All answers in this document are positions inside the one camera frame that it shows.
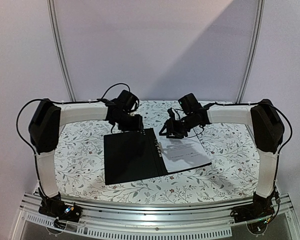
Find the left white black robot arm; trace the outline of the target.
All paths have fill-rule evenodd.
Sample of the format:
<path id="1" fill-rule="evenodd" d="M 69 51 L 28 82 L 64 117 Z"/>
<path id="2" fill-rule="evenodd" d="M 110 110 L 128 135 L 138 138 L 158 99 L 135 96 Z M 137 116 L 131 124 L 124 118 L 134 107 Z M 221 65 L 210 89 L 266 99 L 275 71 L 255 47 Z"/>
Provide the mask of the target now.
<path id="1" fill-rule="evenodd" d="M 56 221 L 78 223 L 82 208 L 76 203 L 62 201 L 55 176 L 55 150 L 59 143 L 60 127 L 85 121 L 107 121 L 122 131 L 143 130 L 141 115 L 133 115 L 132 103 L 119 99 L 97 99 L 82 102 L 53 102 L 41 99 L 30 121 L 28 131 L 34 147 L 35 168 L 41 197 L 39 213 Z"/>

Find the silver folder clip mechanism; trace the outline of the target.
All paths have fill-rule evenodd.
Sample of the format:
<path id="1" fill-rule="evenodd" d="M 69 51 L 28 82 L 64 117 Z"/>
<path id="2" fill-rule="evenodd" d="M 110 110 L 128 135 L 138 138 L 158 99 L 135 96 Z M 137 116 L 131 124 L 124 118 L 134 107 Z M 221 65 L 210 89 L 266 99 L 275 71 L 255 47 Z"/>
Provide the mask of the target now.
<path id="1" fill-rule="evenodd" d="M 160 157 L 162 157 L 162 153 L 163 153 L 163 147 L 162 147 L 162 144 L 161 144 L 159 141 L 157 141 L 157 140 L 154 141 L 154 144 L 155 144 L 155 147 L 156 147 L 156 149 L 157 149 L 158 155 L 159 155 Z"/>

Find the black clip folder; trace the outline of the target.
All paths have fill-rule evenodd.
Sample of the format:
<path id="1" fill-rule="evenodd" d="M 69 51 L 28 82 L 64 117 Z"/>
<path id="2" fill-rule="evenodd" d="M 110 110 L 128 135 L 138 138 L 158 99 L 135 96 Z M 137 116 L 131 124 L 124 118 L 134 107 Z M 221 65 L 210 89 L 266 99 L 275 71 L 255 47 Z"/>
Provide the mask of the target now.
<path id="1" fill-rule="evenodd" d="M 105 135 L 105 184 L 128 183 L 187 171 L 167 172 L 155 140 L 157 138 L 153 128 Z"/>

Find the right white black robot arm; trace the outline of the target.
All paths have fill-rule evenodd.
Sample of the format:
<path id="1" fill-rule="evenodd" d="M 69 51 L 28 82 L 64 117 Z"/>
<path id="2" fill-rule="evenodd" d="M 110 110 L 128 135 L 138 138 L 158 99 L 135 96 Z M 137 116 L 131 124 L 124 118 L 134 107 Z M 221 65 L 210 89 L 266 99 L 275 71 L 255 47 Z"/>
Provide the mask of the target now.
<path id="1" fill-rule="evenodd" d="M 278 110 L 269 99 L 257 103 L 208 103 L 202 106 L 193 94 L 179 99 L 185 114 L 176 119 L 172 109 L 168 110 L 169 119 L 159 131 L 160 136 L 183 139 L 191 129 L 210 124 L 242 124 L 253 128 L 254 142 L 259 154 L 259 175 L 252 203 L 232 209 L 230 216 L 235 223 L 261 219 L 264 225 L 275 217 L 272 199 L 278 198 L 276 178 L 279 153 L 281 151 L 284 124 Z"/>

